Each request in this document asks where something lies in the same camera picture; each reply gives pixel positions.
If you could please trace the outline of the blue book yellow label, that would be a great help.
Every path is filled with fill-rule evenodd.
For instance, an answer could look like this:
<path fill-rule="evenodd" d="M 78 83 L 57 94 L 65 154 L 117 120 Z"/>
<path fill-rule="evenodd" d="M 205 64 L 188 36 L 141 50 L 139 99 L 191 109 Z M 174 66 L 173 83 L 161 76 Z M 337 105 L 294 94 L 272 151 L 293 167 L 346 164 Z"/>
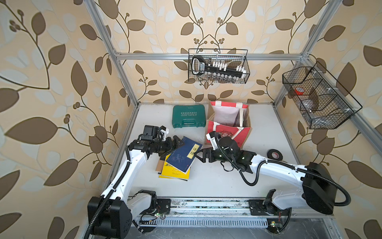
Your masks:
<path fill-rule="evenodd" d="M 166 162 L 186 174 L 194 162 L 195 154 L 202 149 L 203 144 L 185 136 L 183 137 L 182 142 L 184 144 L 177 148 Z"/>

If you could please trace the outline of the yellow cartoon book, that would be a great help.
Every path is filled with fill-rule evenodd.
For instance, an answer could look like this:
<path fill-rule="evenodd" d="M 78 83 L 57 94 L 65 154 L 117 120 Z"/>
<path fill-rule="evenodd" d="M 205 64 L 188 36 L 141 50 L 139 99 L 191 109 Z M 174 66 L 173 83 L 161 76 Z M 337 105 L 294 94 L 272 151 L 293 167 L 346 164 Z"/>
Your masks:
<path fill-rule="evenodd" d="M 190 177 L 190 170 L 188 170 L 187 173 L 184 173 L 180 171 L 179 169 L 175 168 L 171 164 L 167 162 L 167 159 L 170 157 L 170 154 L 167 155 L 165 158 L 161 158 L 161 160 L 165 160 L 165 165 L 163 167 L 163 170 L 161 173 L 158 172 L 159 178 L 166 178 L 166 179 L 180 179 L 184 181 L 188 181 Z"/>

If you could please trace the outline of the burlap canvas bag red front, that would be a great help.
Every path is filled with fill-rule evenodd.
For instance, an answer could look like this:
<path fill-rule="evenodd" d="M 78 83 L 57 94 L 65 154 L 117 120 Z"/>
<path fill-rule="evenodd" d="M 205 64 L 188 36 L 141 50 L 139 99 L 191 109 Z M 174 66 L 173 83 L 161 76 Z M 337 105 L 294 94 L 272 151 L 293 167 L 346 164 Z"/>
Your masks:
<path fill-rule="evenodd" d="M 239 127 L 239 109 L 247 109 L 247 126 Z M 244 103 L 211 101 L 206 123 L 206 134 L 216 131 L 222 137 L 229 137 L 242 148 L 252 128 L 249 118 L 249 105 Z"/>

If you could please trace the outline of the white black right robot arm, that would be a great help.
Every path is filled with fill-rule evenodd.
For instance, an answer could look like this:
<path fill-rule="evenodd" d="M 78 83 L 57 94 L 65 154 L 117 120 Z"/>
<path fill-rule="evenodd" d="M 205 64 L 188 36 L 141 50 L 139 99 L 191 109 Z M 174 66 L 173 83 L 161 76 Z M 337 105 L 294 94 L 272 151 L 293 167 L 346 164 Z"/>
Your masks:
<path fill-rule="evenodd" d="M 318 213 L 331 215 L 334 207 L 348 206 L 352 199 L 347 190 L 336 183 L 322 165 L 289 164 L 282 160 L 267 158 L 255 152 L 242 150 L 237 142 L 222 137 L 217 132 L 207 134 L 210 148 L 196 151 L 201 162 L 228 162 L 237 170 L 248 186 L 255 186 L 261 175 L 276 178 L 295 186 L 295 189 L 277 191 L 271 189 L 263 202 L 269 214 L 289 208 L 310 207 Z"/>

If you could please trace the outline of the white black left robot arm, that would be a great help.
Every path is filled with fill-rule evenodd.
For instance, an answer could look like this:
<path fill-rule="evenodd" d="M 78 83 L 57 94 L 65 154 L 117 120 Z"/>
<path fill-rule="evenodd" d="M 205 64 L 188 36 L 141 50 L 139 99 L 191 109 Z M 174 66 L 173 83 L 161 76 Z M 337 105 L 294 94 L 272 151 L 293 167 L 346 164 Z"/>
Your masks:
<path fill-rule="evenodd" d="M 100 196 L 92 197 L 88 203 L 89 225 L 85 239 L 90 236 L 124 239 L 138 215 L 157 210 L 154 191 L 141 190 L 132 198 L 129 193 L 150 155 L 167 156 L 184 146 L 179 137 L 170 137 L 168 132 L 164 126 L 146 125 L 143 133 L 125 147 L 116 176 Z"/>

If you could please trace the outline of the black brown cover book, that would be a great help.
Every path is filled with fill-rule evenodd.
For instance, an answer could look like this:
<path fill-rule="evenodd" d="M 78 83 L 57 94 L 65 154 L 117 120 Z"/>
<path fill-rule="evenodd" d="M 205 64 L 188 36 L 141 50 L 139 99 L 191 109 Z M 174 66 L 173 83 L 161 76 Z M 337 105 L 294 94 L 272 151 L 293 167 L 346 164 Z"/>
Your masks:
<path fill-rule="evenodd" d="M 155 169 L 155 171 L 161 173 L 162 170 L 163 170 L 163 167 L 164 167 L 164 165 L 165 165 L 165 162 L 166 162 L 165 160 L 161 160 L 161 159 L 159 159 L 159 160 L 158 160 L 158 163 L 157 163 L 157 165 L 156 165 L 156 169 Z"/>

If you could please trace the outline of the green plastic tool case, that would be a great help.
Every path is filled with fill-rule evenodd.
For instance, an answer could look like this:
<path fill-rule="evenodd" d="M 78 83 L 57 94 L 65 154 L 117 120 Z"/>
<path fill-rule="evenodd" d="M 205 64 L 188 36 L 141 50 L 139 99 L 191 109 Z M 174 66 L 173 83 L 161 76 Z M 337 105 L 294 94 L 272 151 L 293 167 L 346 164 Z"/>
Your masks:
<path fill-rule="evenodd" d="M 204 105 L 175 105 L 173 107 L 173 128 L 205 127 L 206 122 Z"/>

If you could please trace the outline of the black tape roll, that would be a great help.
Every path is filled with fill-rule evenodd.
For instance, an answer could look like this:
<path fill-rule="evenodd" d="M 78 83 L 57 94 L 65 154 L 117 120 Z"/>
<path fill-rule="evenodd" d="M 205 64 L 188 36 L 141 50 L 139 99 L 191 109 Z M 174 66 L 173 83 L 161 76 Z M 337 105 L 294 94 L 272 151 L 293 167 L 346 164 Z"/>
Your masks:
<path fill-rule="evenodd" d="M 276 149 L 269 149 L 267 151 L 267 158 L 272 159 L 272 160 L 282 161 L 283 155 L 280 151 L 278 151 Z"/>

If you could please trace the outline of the black socket wrench set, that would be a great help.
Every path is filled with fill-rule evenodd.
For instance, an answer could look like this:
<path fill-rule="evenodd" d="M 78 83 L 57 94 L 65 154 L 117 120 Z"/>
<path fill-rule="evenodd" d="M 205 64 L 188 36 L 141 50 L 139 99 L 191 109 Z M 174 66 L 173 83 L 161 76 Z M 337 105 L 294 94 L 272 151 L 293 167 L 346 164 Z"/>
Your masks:
<path fill-rule="evenodd" d="M 191 62 L 191 71 L 194 75 L 201 76 L 207 73 L 223 74 L 232 77 L 243 77 L 247 71 L 241 66 L 236 66 L 235 69 L 228 67 L 226 63 L 221 61 L 206 62 L 202 56 L 193 56 Z"/>

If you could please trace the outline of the red tape roll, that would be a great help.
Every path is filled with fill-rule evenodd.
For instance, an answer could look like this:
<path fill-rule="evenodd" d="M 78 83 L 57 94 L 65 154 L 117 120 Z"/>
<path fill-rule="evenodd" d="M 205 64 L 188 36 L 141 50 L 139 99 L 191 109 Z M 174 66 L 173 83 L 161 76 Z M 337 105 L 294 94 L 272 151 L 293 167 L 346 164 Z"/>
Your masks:
<path fill-rule="evenodd" d="M 302 87 L 295 87 L 294 92 L 297 96 L 303 96 L 305 94 L 305 89 Z"/>

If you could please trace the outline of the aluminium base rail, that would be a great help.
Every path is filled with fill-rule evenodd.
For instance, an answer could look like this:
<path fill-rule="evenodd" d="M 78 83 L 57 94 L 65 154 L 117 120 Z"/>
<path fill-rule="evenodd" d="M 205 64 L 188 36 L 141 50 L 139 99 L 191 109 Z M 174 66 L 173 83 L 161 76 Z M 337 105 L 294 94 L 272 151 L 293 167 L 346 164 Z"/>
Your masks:
<path fill-rule="evenodd" d="M 292 219 L 332 219 L 312 209 L 296 208 L 275 214 L 265 212 L 262 199 L 248 198 L 163 198 L 157 199 L 154 216 L 128 217 L 120 228 L 128 232 L 131 227 L 180 228 L 267 228 L 268 220 L 282 222 Z"/>

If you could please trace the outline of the aluminium frame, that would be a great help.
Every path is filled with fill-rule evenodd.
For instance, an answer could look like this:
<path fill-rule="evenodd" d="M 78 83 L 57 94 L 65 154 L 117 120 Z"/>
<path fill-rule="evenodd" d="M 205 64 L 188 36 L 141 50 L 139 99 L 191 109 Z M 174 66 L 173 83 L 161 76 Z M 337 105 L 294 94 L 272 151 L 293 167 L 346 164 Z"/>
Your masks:
<path fill-rule="evenodd" d="M 107 52 L 111 56 L 111 61 L 115 65 L 116 70 L 121 78 L 122 85 L 129 95 L 132 96 L 132 103 L 135 108 L 139 107 L 139 100 L 137 99 L 133 87 L 129 82 L 129 79 L 124 71 L 123 64 L 121 60 L 174 60 L 174 61 L 184 61 L 188 60 L 189 65 L 188 69 L 190 70 L 194 63 L 192 59 L 196 57 L 197 59 L 206 59 L 207 57 L 215 57 L 218 60 L 227 60 L 227 59 L 238 59 L 243 63 L 248 61 L 255 60 L 264 60 L 264 61 L 295 61 L 296 64 L 294 68 L 297 68 L 299 64 L 306 64 L 313 68 L 319 69 L 316 64 L 313 64 L 308 54 L 313 50 L 313 47 L 318 41 L 318 37 L 323 33 L 323 30 L 329 24 L 330 20 L 334 17 L 335 13 L 338 11 L 342 1 L 330 1 L 328 7 L 325 9 L 322 17 L 320 18 L 317 26 L 312 32 L 312 35 L 309 37 L 309 40 L 304 47 L 303 51 L 299 54 L 262 54 L 262 53 L 248 53 L 246 50 L 243 50 L 242 53 L 238 54 L 222 54 L 221 50 L 213 52 L 212 49 L 208 49 L 207 52 L 199 52 L 195 50 L 193 53 L 187 51 L 187 53 L 120 53 L 117 52 L 114 48 L 111 37 L 108 34 L 106 25 L 100 16 L 97 5 L 95 1 L 84 1 L 84 4 L 87 7 L 87 10 L 95 23 L 95 26 L 100 33 L 101 40 L 107 49 Z"/>

